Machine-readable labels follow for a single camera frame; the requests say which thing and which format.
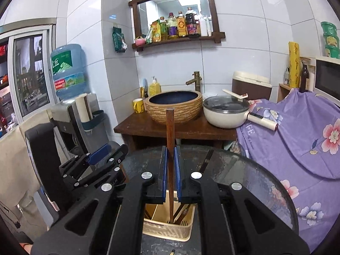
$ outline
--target blue flower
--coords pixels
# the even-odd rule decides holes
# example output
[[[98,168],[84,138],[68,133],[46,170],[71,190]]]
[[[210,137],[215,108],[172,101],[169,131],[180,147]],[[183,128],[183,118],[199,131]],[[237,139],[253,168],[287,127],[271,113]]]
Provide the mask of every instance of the blue flower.
[[[324,215],[321,211],[321,203],[315,202],[311,207],[306,206],[299,215],[302,220],[307,220],[309,226],[315,225]]]
[[[283,120],[282,115],[280,115],[278,112],[274,110],[270,110],[269,108],[266,108],[263,112],[263,117],[274,121],[275,123],[281,124],[281,121]]]

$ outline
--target lid handle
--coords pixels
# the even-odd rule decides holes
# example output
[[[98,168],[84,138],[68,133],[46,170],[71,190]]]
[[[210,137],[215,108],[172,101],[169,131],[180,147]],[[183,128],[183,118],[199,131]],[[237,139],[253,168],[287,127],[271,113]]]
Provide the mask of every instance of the lid handle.
[[[248,98],[248,94],[243,94],[243,95],[238,95],[232,91],[229,91],[229,90],[226,90],[226,89],[223,89],[223,92],[235,97],[235,98],[238,98],[238,99],[246,99]]]

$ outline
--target faucet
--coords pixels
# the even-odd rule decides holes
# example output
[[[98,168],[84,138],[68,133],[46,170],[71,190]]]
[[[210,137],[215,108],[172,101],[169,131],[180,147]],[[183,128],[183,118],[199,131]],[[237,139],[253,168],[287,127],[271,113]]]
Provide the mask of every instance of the faucet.
[[[202,78],[200,77],[200,72],[193,72],[194,78],[187,81],[185,84],[189,85],[192,83],[195,83],[195,91],[201,92],[201,80]]]

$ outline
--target yellow soap bottle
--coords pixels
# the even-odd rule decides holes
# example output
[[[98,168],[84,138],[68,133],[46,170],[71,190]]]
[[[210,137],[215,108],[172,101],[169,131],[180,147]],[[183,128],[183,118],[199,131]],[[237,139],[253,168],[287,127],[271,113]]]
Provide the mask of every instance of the yellow soap bottle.
[[[155,77],[153,77],[152,84],[149,86],[150,97],[160,93],[160,84],[157,82]]]

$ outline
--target microwave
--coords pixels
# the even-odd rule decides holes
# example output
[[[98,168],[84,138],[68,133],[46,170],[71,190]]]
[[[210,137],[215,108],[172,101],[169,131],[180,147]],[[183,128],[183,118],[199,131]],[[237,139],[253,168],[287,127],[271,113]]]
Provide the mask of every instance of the microwave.
[[[314,92],[340,107],[340,59],[316,58]]]

